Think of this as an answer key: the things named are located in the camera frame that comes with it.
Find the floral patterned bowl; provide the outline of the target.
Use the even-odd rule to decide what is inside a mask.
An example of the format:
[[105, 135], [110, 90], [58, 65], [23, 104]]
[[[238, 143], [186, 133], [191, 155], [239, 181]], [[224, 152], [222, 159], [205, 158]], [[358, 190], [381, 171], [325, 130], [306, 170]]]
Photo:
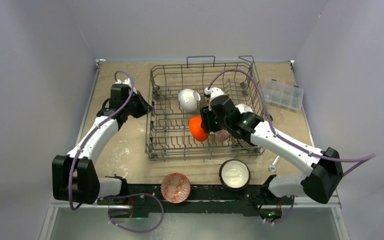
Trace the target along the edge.
[[220, 143], [224, 143], [225, 141], [227, 141], [230, 138], [230, 136], [231, 134], [224, 129], [221, 129], [214, 133], [215, 139]]

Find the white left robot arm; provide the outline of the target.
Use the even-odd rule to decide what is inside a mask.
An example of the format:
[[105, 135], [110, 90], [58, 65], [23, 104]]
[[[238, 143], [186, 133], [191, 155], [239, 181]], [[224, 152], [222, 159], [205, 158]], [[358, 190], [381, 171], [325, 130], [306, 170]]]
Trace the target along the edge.
[[137, 119], [152, 110], [130, 78], [116, 80], [87, 134], [67, 154], [52, 160], [53, 197], [70, 203], [92, 204], [109, 196], [118, 205], [126, 203], [129, 199], [127, 181], [120, 176], [98, 177], [95, 164], [129, 117]]

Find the black bowl white inside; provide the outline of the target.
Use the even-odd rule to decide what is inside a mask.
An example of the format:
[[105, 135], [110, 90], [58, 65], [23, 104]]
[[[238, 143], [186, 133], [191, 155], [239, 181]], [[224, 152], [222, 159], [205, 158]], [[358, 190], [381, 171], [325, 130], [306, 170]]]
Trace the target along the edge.
[[250, 183], [251, 172], [244, 162], [229, 159], [220, 166], [219, 179], [224, 188], [230, 191], [240, 191]]

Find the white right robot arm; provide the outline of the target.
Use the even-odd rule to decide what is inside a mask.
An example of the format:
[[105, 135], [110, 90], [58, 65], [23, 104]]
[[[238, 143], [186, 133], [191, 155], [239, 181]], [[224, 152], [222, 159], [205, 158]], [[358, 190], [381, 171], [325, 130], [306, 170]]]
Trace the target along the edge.
[[322, 150], [271, 129], [262, 116], [240, 111], [226, 95], [217, 96], [209, 106], [202, 107], [200, 115], [206, 133], [226, 130], [235, 139], [265, 148], [300, 170], [295, 175], [271, 175], [265, 181], [260, 196], [268, 204], [291, 195], [306, 195], [326, 204], [344, 177], [337, 150], [332, 147]]

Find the orange bowl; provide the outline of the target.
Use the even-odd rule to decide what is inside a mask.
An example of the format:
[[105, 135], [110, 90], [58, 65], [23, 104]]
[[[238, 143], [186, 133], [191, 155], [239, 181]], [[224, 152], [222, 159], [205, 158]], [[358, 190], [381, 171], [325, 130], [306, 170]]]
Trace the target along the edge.
[[193, 138], [199, 142], [208, 139], [209, 134], [204, 131], [201, 126], [202, 118], [199, 116], [192, 117], [188, 122], [188, 127]]

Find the plain white bowl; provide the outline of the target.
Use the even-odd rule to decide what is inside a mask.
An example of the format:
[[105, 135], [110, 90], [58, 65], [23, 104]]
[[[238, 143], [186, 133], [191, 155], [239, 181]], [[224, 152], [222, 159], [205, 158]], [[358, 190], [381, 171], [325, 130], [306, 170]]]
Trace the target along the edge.
[[200, 94], [190, 88], [182, 89], [178, 93], [179, 106], [185, 113], [192, 113], [197, 110], [200, 100]]

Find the red white patterned bowl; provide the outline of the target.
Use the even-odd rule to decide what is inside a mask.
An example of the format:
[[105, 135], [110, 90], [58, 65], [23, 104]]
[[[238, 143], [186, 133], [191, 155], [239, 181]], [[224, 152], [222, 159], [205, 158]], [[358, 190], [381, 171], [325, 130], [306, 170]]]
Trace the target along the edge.
[[172, 204], [180, 204], [187, 200], [192, 190], [190, 180], [182, 173], [173, 172], [164, 177], [160, 191], [163, 198]]

